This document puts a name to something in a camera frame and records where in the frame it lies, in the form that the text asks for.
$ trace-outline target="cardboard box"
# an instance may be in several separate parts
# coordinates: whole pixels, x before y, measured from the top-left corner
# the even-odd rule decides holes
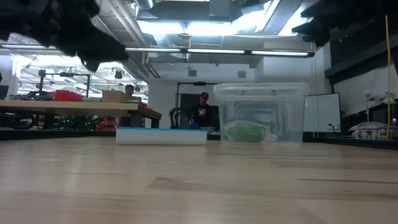
[[[139,100],[141,97],[129,96],[122,91],[103,90],[102,102],[103,103],[124,103],[126,100]]]

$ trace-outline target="person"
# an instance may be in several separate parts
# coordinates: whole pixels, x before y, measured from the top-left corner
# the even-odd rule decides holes
[[[132,96],[134,94],[134,86],[133,85],[126,85],[126,87],[124,88],[125,92],[127,95]]]
[[[203,92],[200,94],[199,103],[191,107],[192,118],[190,121],[189,129],[200,129],[206,127],[211,123],[211,108],[207,104],[209,94]]]

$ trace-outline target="wood grain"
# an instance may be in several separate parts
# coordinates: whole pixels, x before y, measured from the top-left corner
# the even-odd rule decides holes
[[[397,223],[398,153],[0,142],[0,223]]]
[[[87,103],[61,101],[0,100],[0,107],[61,115],[129,116],[138,111],[148,118],[161,119],[162,114],[133,103]]]

